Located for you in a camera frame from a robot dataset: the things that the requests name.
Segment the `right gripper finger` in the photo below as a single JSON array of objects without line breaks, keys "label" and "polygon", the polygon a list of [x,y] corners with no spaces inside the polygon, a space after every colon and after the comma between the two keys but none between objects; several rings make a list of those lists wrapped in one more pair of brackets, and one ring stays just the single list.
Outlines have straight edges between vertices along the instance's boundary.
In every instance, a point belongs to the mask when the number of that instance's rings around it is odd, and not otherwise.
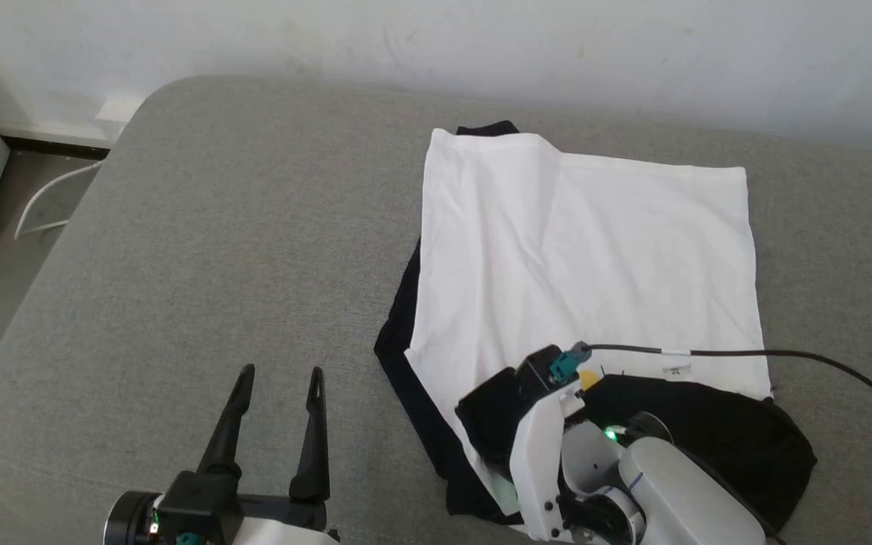
[{"label": "right gripper finger", "polygon": [[505,368],[464,396],[456,406],[467,438],[494,472],[511,475],[513,441],[534,401],[522,394],[518,370]]}]

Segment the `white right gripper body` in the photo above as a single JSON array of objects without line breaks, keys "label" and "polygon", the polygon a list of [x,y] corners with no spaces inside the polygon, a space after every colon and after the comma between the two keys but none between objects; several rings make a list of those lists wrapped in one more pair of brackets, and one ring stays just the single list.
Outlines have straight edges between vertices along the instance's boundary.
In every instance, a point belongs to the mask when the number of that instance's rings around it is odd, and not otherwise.
[{"label": "white right gripper body", "polygon": [[566,419],[584,409],[579,397],[581,380],[572,381],[542,397],[520,419],[513,438],[509,469],[518,494],[524,531],[534,540],[571,543],[571,532],[565,528],[559,506],[559,479],[562,453],[568,450],[570,459],[570,489],[581,492],[587,451],[590,447],[589,423],[578,423],[568,429]]}]

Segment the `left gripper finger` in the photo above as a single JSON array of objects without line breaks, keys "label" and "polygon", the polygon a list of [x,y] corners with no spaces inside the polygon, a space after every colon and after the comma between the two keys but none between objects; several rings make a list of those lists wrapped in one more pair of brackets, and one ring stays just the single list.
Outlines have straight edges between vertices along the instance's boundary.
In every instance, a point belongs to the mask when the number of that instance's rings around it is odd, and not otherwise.
[{"label": "left gripper finger", "polygon": [[324,372],[312,370],[305,407],[308,414],[297,472],[288,486],[295,503],[325,503],[330,497],[328,410]]},{"label": "left gripper finger", "polygon": [[250,407],[254,380],[253,363],[243,366],[198,463],[198,473],[242,476],[242,470],[236,462],[236,452],[240,425]]}]

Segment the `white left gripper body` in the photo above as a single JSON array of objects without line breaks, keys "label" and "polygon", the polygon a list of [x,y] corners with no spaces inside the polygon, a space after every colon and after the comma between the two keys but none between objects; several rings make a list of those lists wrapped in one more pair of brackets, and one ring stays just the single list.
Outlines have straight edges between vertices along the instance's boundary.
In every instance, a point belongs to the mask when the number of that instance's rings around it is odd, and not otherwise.
[{"label": "white left gripper body", "polygon": [[269,494],[239,494],[244,518],[235,544],[339,544],[324,501],[302,503]]}]

